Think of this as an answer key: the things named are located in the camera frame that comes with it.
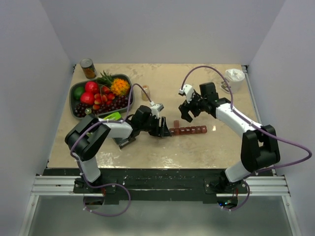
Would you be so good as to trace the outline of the strawberries pile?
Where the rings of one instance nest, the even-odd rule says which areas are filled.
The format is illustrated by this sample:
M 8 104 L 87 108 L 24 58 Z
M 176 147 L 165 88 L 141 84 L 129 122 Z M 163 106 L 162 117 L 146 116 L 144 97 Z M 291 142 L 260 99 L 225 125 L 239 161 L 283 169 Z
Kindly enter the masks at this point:
M 94 95 L 93 110 L 99 110 L 102 106 L 110 105 L 115 99 L 114 93 L 107 86 L 101 86 L 99 93 Z

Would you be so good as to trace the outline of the green lime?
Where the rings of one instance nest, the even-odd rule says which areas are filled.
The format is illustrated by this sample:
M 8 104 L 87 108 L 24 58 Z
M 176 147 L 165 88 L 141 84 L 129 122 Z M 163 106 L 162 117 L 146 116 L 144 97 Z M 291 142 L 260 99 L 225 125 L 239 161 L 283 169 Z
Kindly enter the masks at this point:
M 79 101 L 84 92 L 85 88 L 83 86 L 77 87 L 72 93 L 73 99 Z

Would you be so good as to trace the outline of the tin can with label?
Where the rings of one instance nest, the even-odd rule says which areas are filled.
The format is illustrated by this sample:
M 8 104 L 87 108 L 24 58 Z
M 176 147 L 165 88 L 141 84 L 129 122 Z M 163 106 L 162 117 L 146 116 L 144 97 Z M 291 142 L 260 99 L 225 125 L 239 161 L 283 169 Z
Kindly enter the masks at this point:
M 87 79 L 94 79 L 97 76 L 97 71 L 91 59 L 82 59 L 80 66 Z

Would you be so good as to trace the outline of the upper red apple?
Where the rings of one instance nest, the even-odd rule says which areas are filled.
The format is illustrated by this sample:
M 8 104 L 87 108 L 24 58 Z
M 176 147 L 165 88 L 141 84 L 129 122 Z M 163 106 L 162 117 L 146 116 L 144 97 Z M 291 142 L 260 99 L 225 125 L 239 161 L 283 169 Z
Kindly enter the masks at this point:
M 85 92 L 90 92 L 93 94 L 97 94 L 100 92 L 99 86 L 96 82 L 94 81 L 89 81 L 85 84 Z

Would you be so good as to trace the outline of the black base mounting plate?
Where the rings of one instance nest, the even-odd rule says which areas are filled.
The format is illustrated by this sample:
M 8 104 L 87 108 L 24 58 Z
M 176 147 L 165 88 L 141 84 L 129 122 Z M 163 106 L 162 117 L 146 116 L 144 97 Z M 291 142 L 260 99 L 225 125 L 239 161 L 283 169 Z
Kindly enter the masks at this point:
M 87 185 L 74 182 L 74 193 L 100 195 L 106 204 L 119 201 L 217 202 L 218 194 L 246 194 L 245 182 L 228 183 L 222 169 L 101 169 L 99 179 Z

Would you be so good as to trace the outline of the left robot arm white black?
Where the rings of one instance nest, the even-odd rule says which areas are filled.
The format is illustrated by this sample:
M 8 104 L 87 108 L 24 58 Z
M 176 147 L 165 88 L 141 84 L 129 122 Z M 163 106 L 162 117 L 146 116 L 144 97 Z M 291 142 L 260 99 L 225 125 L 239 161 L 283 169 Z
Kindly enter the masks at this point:
M 159 138 L 171 136 L 166 117 L 160 116 L 163 108 L 162 104 L 151 103 L 150 107 L 141 105 L 125 120 L 108 120 L 87 115 L 66 135 L 65 143 L 70 149 L 70 155 L 78 163 L 87 190 L 96 193 L 102 187 L 96 154 L 106 138 L 128 142 L 140 132 L 148 132 L 149 135 Z

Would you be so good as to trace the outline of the orange spiky fruit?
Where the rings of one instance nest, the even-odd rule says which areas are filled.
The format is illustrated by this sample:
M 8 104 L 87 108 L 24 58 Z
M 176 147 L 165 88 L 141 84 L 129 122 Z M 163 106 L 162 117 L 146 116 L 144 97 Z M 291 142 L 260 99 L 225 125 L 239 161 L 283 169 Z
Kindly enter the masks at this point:
M 113 80 L 110 89 L 116 96 L 125 96 L 129 93 L 130 84 L 124 79 L 116 78 Z

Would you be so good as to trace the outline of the black product box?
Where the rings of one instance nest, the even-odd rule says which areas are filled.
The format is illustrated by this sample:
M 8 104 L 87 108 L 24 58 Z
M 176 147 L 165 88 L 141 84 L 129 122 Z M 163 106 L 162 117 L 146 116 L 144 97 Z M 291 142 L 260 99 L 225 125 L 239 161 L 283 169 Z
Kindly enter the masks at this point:
M 135 137 L 129 137 L 129 138 L 113 138 L 114 142 L 116 145 L 120 148 L 123 149 L 125 146 L 131 144 L 136 140 Z

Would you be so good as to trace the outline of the red apple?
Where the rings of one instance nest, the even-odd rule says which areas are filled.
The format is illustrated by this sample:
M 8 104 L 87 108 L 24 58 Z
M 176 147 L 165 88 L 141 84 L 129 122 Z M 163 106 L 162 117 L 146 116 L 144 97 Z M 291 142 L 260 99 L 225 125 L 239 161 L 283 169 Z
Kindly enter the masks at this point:
M 80 97 L 83 104 L 93 105 L 95 103 L 95 95 L 91 92 L 84 92 Z
M 85 92 L 90 92 L 93 94 L 97 94 L 100 92 L 99 86 L 96 82 L 94 81 L 89 81 L 85 84 Z

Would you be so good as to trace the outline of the green glass bottle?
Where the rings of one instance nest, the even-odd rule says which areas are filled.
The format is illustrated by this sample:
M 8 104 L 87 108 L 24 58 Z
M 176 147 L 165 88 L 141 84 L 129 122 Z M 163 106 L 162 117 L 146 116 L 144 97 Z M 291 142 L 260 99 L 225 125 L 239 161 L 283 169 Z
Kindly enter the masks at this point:
M 90 115 L 90 114 L 93 115 L 92 109 L 91 109 L 91 108 L 86 108 L 86 109 L 85 109 L 85 114 L 86 114 L 86 115 Z

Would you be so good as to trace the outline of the white paper cup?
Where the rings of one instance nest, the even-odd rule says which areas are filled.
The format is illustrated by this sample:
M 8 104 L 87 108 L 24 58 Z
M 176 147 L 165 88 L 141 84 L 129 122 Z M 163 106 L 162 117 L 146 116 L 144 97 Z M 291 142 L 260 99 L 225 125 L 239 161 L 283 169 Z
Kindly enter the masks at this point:
M 244 72 L 235 68 L 226 70 L 224 77 L 227 83 L 222 81 L 220 88 L 226 93 L 229 93 L 228 87 L 230 87 L 232 93 L 236 93 L 241 88 L 242 83 L 245 80 Z

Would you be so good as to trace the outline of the red weekly pill organizer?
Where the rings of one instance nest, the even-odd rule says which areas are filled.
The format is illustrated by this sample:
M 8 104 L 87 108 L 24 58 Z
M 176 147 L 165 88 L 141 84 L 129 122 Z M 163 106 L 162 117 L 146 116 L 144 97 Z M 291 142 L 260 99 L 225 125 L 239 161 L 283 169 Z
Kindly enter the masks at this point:
M 180 126 L 178 120 L 173 121 L 173 128 L 169 128 L 169 131 L 172 136 L 180 135 L 194 135 L 194 134 L 205 134 L 207 133 L 207 126 Z

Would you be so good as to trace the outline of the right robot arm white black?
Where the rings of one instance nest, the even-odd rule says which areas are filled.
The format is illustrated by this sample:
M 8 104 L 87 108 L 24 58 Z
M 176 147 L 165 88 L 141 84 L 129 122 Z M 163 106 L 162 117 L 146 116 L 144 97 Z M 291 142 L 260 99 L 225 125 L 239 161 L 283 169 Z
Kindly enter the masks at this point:
M 240 161 L 227 168 L 219 181 L 221 191 L 231 193 L 237 187 L 238 181 L 280 161 L 278 141 L 264 134 L 265 131 L 275 136 L 276 132 L 271 125 L 263 126 L 251 119 L 245 121 L 236 115 L 238 110 L 227 98 L 219 98 L 214 83 L 204 83 L 199 88 L 200 94 L 191 85 L 184 85 L 179 89 L 179 95 L 185 97 L 185 101 L 179 106 L 181 118 L 192 122 L 189 113 L 197 117 L 201 112 L 206 112 L 225 123 L 242 138 Z

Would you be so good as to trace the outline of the lower red apple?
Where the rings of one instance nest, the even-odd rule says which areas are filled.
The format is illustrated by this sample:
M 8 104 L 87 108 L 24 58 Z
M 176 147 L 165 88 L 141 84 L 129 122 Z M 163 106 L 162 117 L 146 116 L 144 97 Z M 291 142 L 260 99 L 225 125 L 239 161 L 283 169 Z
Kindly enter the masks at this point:
M 83 104 L 93 105 L 95 103 L 95 95 L 91 92 L 84 92 L 80 97 Z

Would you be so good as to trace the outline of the dark grape bunch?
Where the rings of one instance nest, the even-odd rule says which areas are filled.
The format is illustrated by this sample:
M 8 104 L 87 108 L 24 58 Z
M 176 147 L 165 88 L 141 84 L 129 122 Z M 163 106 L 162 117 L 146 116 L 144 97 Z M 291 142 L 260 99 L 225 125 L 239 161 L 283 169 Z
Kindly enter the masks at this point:
M 93 105 L 83 104 L 79 101 L 73 100 L 70 102 L 70 111 L 72 112 L 75 118 L 85 117 L 86 108 L 91 108 L 93 114 L 97 115 L 100 118 L 103 118 L 114 112 L 125 113 L 128 108 L 128 97 L 127 96 L 116 97 L 110 105 L 102 106 L 99 110 L 93 110 Z

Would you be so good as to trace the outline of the small amber pill bottle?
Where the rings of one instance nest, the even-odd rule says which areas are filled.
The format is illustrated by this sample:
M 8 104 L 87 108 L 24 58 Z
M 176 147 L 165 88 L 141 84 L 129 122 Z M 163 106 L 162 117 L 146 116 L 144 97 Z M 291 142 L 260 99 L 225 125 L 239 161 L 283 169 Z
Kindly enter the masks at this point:
M 151 101 L 151 94 L 148 85 L 143 85 L 141 90 L 141 97 L 143 101 Z

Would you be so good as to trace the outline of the grey fruit tray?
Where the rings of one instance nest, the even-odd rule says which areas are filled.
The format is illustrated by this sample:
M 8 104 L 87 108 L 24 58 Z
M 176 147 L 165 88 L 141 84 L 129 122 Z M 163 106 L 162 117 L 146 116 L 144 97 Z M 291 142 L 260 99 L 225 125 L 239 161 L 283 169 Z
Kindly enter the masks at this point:
M 70 111 L 77 119 L 89 112 L 100 118 L 114 112 L 125 113 L 134 104 L 134 94 L 129 93 L 131 86 L 131 80 L 124 74 L 107 74 L 76 83 L 69 92 Z

